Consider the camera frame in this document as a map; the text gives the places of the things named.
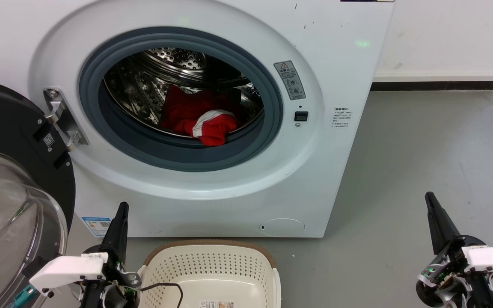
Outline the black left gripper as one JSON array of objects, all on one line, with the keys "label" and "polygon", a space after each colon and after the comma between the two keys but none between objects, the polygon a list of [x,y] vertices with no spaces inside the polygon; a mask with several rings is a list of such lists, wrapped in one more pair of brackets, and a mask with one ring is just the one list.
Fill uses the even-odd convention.
[{"label": "black left gripper", "polygon": [[129,204],[119,204],[101,246],[84,251],[88,257],[107,255],[101,274],[82,279],[80,308],[138,308],[140,304],[141,275],[125,270],[128,238]]}]

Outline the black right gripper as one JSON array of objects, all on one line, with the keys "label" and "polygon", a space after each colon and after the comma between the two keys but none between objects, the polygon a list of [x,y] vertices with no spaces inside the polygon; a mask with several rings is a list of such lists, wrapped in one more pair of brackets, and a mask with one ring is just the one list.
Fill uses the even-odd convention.
[{"label": "black right gripper", "polygon": [[468,265],[464,248],[483,248],[484,242],[460,235],[433,192],[426,192],[427,219],[436,257],[419,274],[416,294],[431,308],[493,308],[493,269]]}]

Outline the red garment white stripe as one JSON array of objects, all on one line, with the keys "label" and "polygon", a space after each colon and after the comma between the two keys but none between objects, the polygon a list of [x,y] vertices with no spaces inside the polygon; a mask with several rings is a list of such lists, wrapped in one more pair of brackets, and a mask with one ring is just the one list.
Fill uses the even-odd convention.
[{"label": "red garment white stripe", "polygon": [[172,85],[166,94],[160,126],[215,147],[224,145],[227,135],[239,128],[246,117],[240,95],[212,89],[187,94]]}]

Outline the cream perforated laundry basket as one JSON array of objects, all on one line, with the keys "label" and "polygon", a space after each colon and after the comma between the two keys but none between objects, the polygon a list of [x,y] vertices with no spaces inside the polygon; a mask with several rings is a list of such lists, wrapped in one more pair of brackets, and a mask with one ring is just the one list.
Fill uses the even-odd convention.
[{"label": "cream perforated laundry basket", "polygon": [[145,259],[138,308],[199,308],[203,301],[235,308],[282,308],[276,261],[264,248],[236,240],[180,240]]}]

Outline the stainless steel washing machine drum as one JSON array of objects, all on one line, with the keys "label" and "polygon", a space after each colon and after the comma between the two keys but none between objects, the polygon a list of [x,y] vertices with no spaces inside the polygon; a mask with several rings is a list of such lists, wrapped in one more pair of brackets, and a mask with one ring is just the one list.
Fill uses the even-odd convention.
[{"label": "stainless steel washing machine drum", "polygon": [[171,86],[186,94],[213,90],[239,101],[241,115],[235,131],[249,127],[264,113],[261,95],[240,70],[196,50],[155,47],[129,55],[106,72],[103,82],[115,104],[131,119],[179,138],[189,138],[189,134],[162,124]]}]

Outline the open washer door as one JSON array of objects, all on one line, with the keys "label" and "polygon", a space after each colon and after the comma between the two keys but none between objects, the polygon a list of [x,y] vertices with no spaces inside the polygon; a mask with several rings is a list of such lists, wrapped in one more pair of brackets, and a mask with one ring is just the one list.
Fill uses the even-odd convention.
[{"label": "open washer door", "polygon": [[37,105],[0,85],[0,308],[41,308],[29,280],[65,253],[75,205],[74,168],[59,131]]}]

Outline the blue white energy label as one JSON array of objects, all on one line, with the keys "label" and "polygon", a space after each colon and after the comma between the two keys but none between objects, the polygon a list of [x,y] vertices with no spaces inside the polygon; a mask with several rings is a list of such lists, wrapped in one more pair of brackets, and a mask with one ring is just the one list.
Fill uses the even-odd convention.
[{"label": "blue white energy label", "polygon": [[101,238],[107,234],[112,222],[111,218],[81,217],[81,219],[95,237]]}]

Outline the grey rubber door gasket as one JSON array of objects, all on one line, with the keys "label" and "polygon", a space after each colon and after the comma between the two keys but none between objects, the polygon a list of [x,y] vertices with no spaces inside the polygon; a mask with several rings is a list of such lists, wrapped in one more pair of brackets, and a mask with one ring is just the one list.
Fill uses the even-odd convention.
[{"label": "grey rubber door gasket", "polygon": [[[263,119],[255,120],[252,128],[235,134],[224,145],[208,148],[198,141],[148,129],[119,111],[102,86],[104,74],[126,56],[165,43],[205,51],[244,72],[261,94]],[[223,170],[254,158],[278,134],[284,111],[279,86],[260,60],[216,35],[172,26],[132,30],[100,45],[83,66],[78,93],[88,121],[106,142],[142,163],[182,172]]]}]

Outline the silver metal door hinge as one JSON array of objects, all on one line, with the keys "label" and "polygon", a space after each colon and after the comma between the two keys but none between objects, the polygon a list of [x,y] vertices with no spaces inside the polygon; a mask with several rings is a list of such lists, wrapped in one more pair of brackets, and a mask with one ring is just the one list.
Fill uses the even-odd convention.
[{"label": "silver metal door hinge", "polygon": [[76,150],[80,146],[88,146],[89,141],[81,126],[76,121],[76,117],[67,103],[67,99],[59,88],[43,89],[45,103],[49,113],[45,118],[60,133],[60,136],[69,152]]}]

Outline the black baseboard strip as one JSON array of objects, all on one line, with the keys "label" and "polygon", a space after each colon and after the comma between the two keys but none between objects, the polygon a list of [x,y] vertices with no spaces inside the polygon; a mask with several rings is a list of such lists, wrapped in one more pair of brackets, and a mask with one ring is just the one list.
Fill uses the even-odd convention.
[{"label": "black baseboard strip", "polygon": [[493,90],[493,81],[374,82],[371,92]]}]

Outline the small printed text label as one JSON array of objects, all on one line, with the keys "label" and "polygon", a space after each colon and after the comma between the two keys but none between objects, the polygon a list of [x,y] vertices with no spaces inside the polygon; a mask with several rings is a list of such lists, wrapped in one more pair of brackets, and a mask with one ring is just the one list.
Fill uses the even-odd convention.
[{"label": "small printed text label", "polygon": [[348,128],[352,121],[353,111],[349,107],[335,107],[330,119],[331,128]]}]

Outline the round white filter cover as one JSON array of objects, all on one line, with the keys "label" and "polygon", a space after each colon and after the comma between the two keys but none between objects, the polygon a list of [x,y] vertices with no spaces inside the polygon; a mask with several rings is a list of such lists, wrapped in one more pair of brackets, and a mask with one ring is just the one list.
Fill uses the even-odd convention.
[{"label": "round white filter cover", "polygon": [[305,230],[305,224],[290,218],[270,219],[259,226],[260,232],[269,237],[300,237]]}]

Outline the white front-load washing machine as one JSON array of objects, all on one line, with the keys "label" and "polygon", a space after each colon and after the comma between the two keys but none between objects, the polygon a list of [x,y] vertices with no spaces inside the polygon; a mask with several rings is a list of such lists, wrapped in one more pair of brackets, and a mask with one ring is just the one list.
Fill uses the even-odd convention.
[{"label": "white front-load washing machine", "polygon": [[[0,85],[49,113],[43,89],[59,88],[88,146],[68,152],[74,214],[113,218],[130,206],[130,237],[267,237],[276,218],[323,237],[359,117],[377,69],[394,2],[340,0],[0,0]],[[78,93],[90,55],[136,29],[210,33],[260,60],[279,86],[282,124],[254,158],[223,170],[182,172],[114,148],[86,117]],[[274,63],[292,61],[306,98],[290,100]],[[353,111],[331,128],[335,107]],[[296,111],[308,121],[294,121]]]}]

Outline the grey warning sticker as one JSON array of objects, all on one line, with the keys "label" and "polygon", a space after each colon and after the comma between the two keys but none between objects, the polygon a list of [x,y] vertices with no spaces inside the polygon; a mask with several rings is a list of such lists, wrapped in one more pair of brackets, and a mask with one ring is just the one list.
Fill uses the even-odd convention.
[{"label": "grey warning sticker", "polygon": [[301,82],[300,76],[292,61],[282,61],[273,64],[282,82],[284,83],[286,93],[290,100],[305,99],[306,94]]}]

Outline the white wall ledge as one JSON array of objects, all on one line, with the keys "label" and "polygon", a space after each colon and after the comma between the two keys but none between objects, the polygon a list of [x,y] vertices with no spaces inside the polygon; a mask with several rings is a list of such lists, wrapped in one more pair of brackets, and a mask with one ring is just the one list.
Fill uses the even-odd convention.
[{"label": "white wall ledge", "polygon": [[374,83],[485,82],[493,81],[493,71],[379,71],[372,81]]}]

